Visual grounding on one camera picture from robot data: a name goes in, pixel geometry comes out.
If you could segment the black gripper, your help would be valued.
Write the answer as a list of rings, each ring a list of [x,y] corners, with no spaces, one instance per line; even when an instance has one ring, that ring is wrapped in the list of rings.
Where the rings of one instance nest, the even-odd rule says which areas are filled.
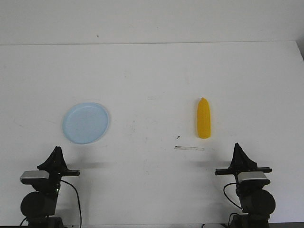
[[[236,170],[239,166],[247,171]],[[235,143],[233,157],[229,169],[216,169],[215,175],[233,175],[236,181],[236,193],[239,197],[251,195],[257,190],[261,190],[265,185],[258,183],[241,183],[239,184],[237,175],[241,172],[261,171],[264,174],[271,173],[272,169],[269,167],[257,168],[257,163],[252,161],[243,151],[238,143]]]
[[[45,170],[54,170],[59,167],[62,171],[47,172]],[[39,171],[33,182],[33,188],[48,197],[56,198],[60,190],[62,177],[79,176],[80,170],[68,170],[62,148],[56,146],[45,162],[37,166]]]

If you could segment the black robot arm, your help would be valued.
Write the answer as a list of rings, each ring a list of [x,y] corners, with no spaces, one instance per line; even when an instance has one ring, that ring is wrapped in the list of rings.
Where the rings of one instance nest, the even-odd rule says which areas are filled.
[[[239,143],[234,145],[230,166],[216,169],[215,175],[233,175],[235,182],[223,187],[223,194],[242,214],[232,212],[226,228],[268,228],[270,215],[275,211],[276,202],[273,195],[264,186],[271,183],[266,174],[271,173],[270,167],[258,167],[243,151]],[[226,193],[228,186],[235,185],[239,198],[238,205]]]
[[[25,216],[28,228],[64,228],[61,217],[55,217],[57,199],[61,183],[72,187],[76,192],[80,224],[82,226],[82,213],[80,197],[75,186],[63,177],[79,176],[79,170],[70,170],[64,160],[62,148],[56,146],[45,162],[37,166],[36,170],[25,171],[20,177],[20,182],[30,185],[34,191],[27,194],[21,204],[20,211]]]

